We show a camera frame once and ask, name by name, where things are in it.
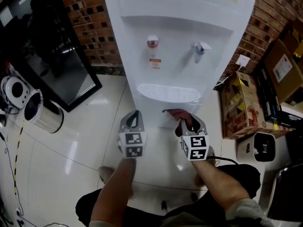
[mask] black pants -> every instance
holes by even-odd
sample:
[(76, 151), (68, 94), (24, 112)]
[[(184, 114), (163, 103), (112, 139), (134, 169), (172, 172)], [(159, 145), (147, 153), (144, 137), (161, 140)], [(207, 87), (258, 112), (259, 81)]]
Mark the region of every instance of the black pants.
[[(260, 187), (260, 173), (249, 165), (227, 165), (219, 166), (218, 169), (237, 179), (247, 190), (251, 198), (256, 196)], [(77, 203), (76, 214), (85, 226), (89, 226), (90, 216), (97, 201), (100, 189), (83, 196)], [(196, 203), (179, 207), (165, 216), (146, 213), (131, 207), (126, 207), (123, 226), (158, 227), (166, 218), (179, 215), (182, 212), (190, 213), (211, 225), (218, 225), (225, 221), (225, 213), (219, 204), (213, 199), (210, 192), (207, 192)]]

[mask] drip tray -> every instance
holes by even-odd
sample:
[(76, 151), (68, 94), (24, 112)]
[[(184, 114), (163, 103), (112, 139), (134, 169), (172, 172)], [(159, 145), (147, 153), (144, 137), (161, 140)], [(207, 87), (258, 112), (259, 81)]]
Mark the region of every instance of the drip tray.
[(201, 97), (196, 89), (186, 87), (141, 84), (137, 90), (148, 98), (168, 103), (190, 103)]

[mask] human arm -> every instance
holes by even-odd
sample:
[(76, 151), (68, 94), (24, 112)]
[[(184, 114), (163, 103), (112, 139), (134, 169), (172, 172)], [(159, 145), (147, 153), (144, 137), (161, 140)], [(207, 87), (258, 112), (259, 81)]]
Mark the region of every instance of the human arm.
[(192, 161), (214, 200), (226, 212), (232, 205), (250, 196), (232, 176), (222, 172), (208, 161)]
[(120, 162), (116, 171), (101, 190), (90, 221), (104, 221), (116, 227), (122, 226), (135, 169), (135, 159), (123, 159)]

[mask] white tile floor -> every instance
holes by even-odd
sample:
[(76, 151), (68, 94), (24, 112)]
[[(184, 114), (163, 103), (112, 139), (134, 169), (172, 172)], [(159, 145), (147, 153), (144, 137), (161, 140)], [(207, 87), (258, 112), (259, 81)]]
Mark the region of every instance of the white tile floor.
[[(126, 78), (98, 76), (103, 88), (84, 101), (71, 113), (65, 113), (64, 124), (55, 134), (26, 122), (18, 154), (17, 185), (25, 218), (38, 226), (52, 222), (71, 227), (83, 226), (75, 214), (77, 200), (84, 194), (102, 187), (97, 169), (99, 166), (116, 167), (122, 155), (117, 149), (120, 120), (134, 103)], [(213, 91), (209, 103), (197, 116), (206, 123), (210, 142), (217, 156), (236, 160), (235, 141), (223, 140), (221, 129), (219, 94)], [(0, 129), (8, 142), (12, 166), (22, 112), (11, 115), (5, 128)], [(138, 159), (134, 178), (134, 197), (129, 206), (163, 215), (160, 209), (166, 200), (169, 210), (191, 202), (190, 194), (202, 196), (206, 188), (198, 189), (193, 178), (195, 172), (185, 159), (179, 139), (173, 130), (147, 128), (149, 137), (146, 154)], [(8, 156), (0, 154), (0, 192), (9, 211), (16, 218), (16, 199)], [(273, 174), (287, 165), (289, 155), (284, 138), (277, 141), (277, 157), (274, 162), (256, 164), (266, 189), (271, 188)], [(256, 201), (266, 198), (263, 188)], [(275, 221), (275, 226), (297, 226)]]

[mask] trash can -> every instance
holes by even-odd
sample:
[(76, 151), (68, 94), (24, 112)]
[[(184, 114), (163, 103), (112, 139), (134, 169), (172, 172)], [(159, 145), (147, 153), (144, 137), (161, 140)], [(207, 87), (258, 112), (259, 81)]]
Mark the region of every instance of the trash can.
[(63, 124), (64, 114), (51, 101), (43, 100), (40, 90), (35, 90), (25, 106), (24, 118), (50, 133), (56, 133)]
[(257, 132), (238, 144), (237, 160), (239, 162), (270, 162), (275, 157), (276, 139), (272, 134)]

